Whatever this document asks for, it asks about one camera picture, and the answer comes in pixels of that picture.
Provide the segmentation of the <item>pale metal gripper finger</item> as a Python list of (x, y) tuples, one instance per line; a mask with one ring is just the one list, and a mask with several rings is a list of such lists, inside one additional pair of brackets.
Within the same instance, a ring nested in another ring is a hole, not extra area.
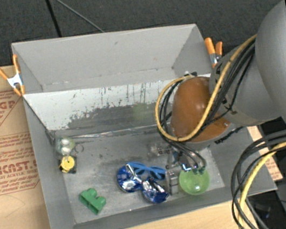
[(166, 171), (166, 183), (170, 195), (179, 193), (179, 179), (178, 174), (173, 170)]
[(169, 154), (171, 152), (170, 145), (162, 143), (154, 143), (148, 146), (149, 153), (152, 157), (161, 156), (164, 154)]

